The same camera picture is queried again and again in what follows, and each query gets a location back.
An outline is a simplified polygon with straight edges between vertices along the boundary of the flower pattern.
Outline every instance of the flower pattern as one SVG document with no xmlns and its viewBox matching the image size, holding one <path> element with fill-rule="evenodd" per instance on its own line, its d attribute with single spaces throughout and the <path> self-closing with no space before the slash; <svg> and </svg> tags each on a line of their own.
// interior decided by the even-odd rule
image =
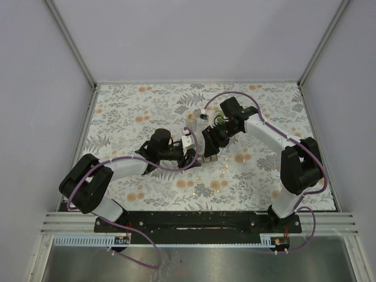
<svg viewBox="0 0 376 282">
<path fill-rule="evenodd" d="M 251 94 L 263 114 L 292 135 L 312 135 L 295 83 L 101 85 L 84 153 L 110 159 L 140 148 L 157 128 L 179 140 L 189 113 L 200 109 L 215 94 L 234 90 Z M 223 95 L 210 107 L 231 95 Z M 237 96 L 243 106 L 252 102 Z M 198 120 L 197 128 L 203 121 Z M 161 165 L 173 168 L 172 162 Z M 112 182 L 107 195 L 127 210 L 265 210 L 282 187 L 280 160 L 258 139 L 239 133 L 222 149 L 218 161 L 184 172 L 156 169 L 145 176 Z M 320 180 L 312 190 L 322 187 Z M 314 210 L 335 210 L 331 190 L 304 199 Z"/>
</svg>

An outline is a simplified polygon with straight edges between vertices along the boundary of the gray wall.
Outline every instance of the gray wall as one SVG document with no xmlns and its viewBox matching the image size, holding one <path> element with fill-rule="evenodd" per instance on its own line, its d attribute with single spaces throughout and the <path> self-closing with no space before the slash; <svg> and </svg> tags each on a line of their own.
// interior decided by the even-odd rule
<svg viewBox="0 0 376 282">
<path fill-rule="evenodd" d="M 89 94 L 42 1 L 0 1 L 1 281 L 24 277 Z"/>
<path fill-rule="evenodd" d="M 304 85 L 340 202 L 376 269 L 376 2 L 353 1 Z"/>
<path fill-rule="evenodd" d="M 55 0 L 97 81 L 297 81 L 340 0 Z"/>
</svg>

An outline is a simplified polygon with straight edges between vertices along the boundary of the gray floor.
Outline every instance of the gray floor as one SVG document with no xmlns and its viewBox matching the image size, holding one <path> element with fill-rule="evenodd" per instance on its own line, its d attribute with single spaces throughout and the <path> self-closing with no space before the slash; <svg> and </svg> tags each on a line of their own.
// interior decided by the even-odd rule
<svg viewBox="0 0 376 282">
<path fill-rule="evenodd" d="M 303 242 L 295 238 L 294 244 Z M 247 249 L 165 248 L 160 270 L 148 270 L 93 247 L 53 247 L 43 281 L 356 281 L 343 241 L 316 237 L 304 250 L 274 256 Z M 153 264 L 152 248 L 125 253 Z"/>
</svg>

